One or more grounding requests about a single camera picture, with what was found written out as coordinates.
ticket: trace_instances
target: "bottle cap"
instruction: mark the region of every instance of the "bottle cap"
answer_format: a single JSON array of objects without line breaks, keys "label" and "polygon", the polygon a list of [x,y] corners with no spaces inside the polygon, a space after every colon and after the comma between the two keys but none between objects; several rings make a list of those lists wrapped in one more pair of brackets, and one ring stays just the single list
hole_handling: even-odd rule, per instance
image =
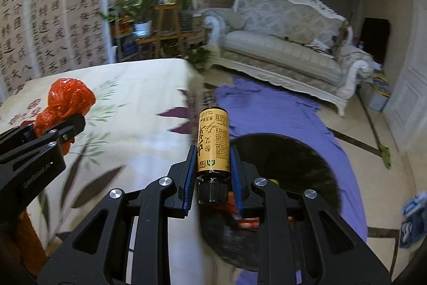
[{"label": "bottle cap", "polygon": [[217,181],[199,182],[199,203],[227,203],[228,184]]}]

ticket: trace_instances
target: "bottle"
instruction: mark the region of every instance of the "bottle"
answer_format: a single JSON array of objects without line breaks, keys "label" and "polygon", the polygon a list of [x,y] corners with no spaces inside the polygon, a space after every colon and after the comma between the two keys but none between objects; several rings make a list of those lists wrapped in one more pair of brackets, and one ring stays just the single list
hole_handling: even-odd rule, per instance
[{"label": "bottle", "polygon": [[197,140],[199,203],[227,203],[230,183],[230,138],[228,114],[208,107],[199,116]]}]

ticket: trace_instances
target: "metal screw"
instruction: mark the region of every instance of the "metal screw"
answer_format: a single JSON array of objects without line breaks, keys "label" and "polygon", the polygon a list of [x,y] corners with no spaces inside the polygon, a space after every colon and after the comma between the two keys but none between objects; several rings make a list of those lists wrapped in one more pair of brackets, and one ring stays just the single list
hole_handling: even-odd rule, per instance
[{"label": "metal screw", "polygon": [[254,180],[254,183],[257,186],[265,186],[265,185],[267,185],[267,179],[265,179],[265,178],[256,178]]},{"label": "metal screw", "polygon": [[110,197],[111,198],[119,198],[122,195],[122,190],[115,188],[114,190],[110,191]]},{"label": "metal screw", "polygon": [[317,192],[316,192],[316,191],[314,191],[314,190],[312,190],[312,189],[309,189],[309,190],[305,190],[305,191],[304,191],[304,195],[305,195],[307,198],[311,198],[311,199],[313,199],[313,198],[316,198],[316,197],[317,197]]},{"label": "metal screw", "polygon": [[172,184],[172,179],[165,176],[165,177],[159,179],[159,184],[162,186],[168,186],[168,185]]}]

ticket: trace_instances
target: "yellow label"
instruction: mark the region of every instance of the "yellow label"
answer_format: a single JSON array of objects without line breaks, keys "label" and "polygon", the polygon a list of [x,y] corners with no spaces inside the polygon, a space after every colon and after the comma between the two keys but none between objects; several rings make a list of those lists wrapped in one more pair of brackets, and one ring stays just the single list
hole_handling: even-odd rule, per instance
[{"label": "yellow label", "polygon": [[197,155],[197,171],[230,172],[228,114],[224,110],[207,109],[200,113]]}]

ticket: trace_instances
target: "red plastic bag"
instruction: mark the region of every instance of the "red plastic bag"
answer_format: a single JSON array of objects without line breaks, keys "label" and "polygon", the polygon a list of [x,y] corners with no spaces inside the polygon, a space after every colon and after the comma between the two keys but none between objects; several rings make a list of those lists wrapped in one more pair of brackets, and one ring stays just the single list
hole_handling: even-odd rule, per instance
[{"label": "red plastic bag", "polygon": [[[56,80],[49,90],[48,107],[35,119],[35,134],[42,136],[46,130],[72,115],[86,115],[95,102],[93,92],[80,80]],[[63,155],[68,153],[71,143],[74,143],[74,138],[62,145]]]}]

